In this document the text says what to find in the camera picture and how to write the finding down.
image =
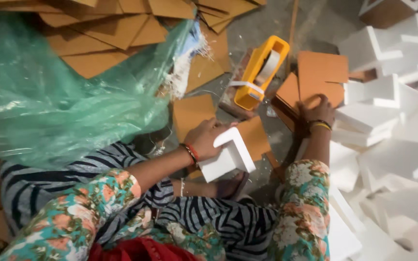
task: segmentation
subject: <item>floral sleeve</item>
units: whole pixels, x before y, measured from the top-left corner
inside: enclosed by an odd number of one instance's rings
[[[269,246],[275,260],[328,261],[328,166],[300,160],[286,172],[286,190]]]
[[[48,202],[0,260],[85,260],[97,230],[140,196],[134,176],[111,169]]]

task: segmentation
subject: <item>gray floor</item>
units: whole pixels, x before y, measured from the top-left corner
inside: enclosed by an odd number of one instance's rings
[[[364,27],[358,19],[362,2],[363,0],[300,0],[293,50],[290,51],[293,62],[299,50],[337,53],[337,43]],[[229,52],[233,65],[239,61],[248,47],[261,45],[270,35],[274,34],[288,41],[292,10],[293,0],[268,0],[266,6],[233,21],[228,27]],[[285,79],[285,74],[283,65],[269,89],[277,89]],[[231,74],[222,75],[190,92],[187,97],[209,93],[216,106],[230,77]],[[277,160],[282,162],[292,145],[293,135],[280,119],[266,116],[268,105],[269,101],[264,101],[259,107],[259,115],[272,151]],[[226,122],[234,119],[221,109],[217,110],[216,115]],[[166,129],[157,135],[154,134],[152,139],[161,140],[159,137],[166,137],[168,133],[169,130]],[[172,133],[165,140],[165,151],[175,148],[177,144],[175,133]],[[257,170],[251,173],[245,192],[259,204],[270,203],[279,182],[270,179],[272,168],[265,156],[255,164]]]

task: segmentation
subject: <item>green plastic bag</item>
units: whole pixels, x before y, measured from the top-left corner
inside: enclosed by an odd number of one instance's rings
[[[94,150],[163,128],[168,97],[155,94],[194,21],[86,80],[21,14],[0,13],[0,158],[58,169]]]

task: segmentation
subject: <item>hand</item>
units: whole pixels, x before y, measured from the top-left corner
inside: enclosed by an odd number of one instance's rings
[[[188,132],[183,143],[194,148],[199,156],[199,161],[210,159],[217,156],[222,150],[222,147],[214,148],[214,140],[235,125],[237,123],[222,125],[216,118],[204,120],[198,127]]]
[[[328,102],[325,94],[319,94],[319,97],[321,103],[314,109],[307,109],[302,102],[299,102],[299,112],[306,121],[323,120],[332,126],[335,122],[335,109]]]

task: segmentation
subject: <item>tape dispenser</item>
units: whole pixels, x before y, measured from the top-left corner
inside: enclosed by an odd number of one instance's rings
[[[264,91],[285,60],[290,46],[278,36],[272,35],[251,55],[241,81],[229,86],[240,86],[234,102],[245,110],[253,110],[263,99]]]

